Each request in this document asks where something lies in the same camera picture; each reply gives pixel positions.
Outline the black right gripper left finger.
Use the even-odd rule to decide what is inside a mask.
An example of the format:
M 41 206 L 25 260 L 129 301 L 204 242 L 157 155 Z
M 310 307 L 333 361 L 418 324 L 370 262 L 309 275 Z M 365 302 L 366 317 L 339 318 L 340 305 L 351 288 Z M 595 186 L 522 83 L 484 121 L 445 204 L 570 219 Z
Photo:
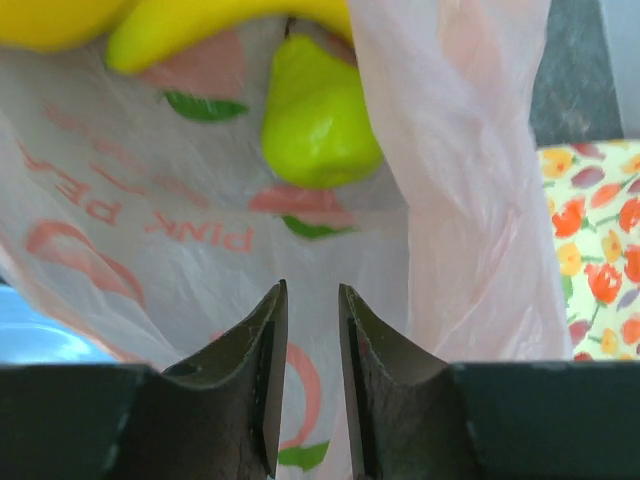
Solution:
M 148 378 L 119 441 L 115 478 L 274 478 L 287 338 L 279 281 L 244 320 Z

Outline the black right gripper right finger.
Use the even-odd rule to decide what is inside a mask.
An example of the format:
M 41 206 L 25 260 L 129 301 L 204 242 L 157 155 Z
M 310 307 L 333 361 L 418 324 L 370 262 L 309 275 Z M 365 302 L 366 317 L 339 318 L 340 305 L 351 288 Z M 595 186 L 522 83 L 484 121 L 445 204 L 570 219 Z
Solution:
M 338 293 L 341 364 L 356 479 L 477 479 L 461 394 L 443 360 Z

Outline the pink translucent plastic bag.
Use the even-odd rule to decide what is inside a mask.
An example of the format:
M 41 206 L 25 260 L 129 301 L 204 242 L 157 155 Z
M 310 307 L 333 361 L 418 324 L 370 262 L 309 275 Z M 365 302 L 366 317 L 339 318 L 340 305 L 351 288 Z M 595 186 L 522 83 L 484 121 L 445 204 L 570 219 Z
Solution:
M 102 42 L 1 52 L 1 272 L 121 360 L 165 368 L 289 292 L 281 479 L 351 475 L 338 290 L 446 361 L 565 358 L 529 126 L 546 1 L 357 1 L 353 47 L 251 21 L 140 76 Z M 272 59 L 305 39 L 357 65 L 382 165 L 290 185 L 260 133 Z

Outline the green fake pear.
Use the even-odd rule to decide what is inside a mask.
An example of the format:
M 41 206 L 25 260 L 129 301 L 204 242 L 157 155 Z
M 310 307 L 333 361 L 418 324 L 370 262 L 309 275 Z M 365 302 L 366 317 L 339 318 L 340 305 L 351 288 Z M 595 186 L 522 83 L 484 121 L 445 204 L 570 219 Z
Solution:
M 383 163 L 357 67 L 304 34 L 273 56 L 261 142 L 274 173 L 300 188 L 344 186 Z

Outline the yellow fake banana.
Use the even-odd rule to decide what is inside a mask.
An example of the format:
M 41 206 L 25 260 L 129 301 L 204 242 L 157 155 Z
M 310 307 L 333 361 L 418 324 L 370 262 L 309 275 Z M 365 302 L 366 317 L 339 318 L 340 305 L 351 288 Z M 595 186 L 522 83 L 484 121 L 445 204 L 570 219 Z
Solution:
M 273 15 L 315 21 L 352 40 L 345 1 L 17 0 L 1 3 L 1 45 L 52 53 L 107 34 L 107 65 L 135 74 L 211 35 Z

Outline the blue plate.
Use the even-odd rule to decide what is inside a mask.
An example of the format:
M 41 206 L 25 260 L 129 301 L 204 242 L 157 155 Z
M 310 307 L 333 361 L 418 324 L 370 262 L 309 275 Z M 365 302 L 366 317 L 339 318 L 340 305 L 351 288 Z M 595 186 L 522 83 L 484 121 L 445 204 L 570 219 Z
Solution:
M 2 364 L 94 364 L 117 360 L 87 337 L 34 310 L 12 287 L 1 285 Z

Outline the yellow floral cloth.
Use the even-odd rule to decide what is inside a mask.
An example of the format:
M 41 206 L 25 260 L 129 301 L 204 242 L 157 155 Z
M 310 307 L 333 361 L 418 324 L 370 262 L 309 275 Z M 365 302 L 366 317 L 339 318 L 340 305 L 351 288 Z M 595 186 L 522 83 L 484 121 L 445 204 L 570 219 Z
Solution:
M 538 152 L 577 361 L 639 357 L 639 143 Z

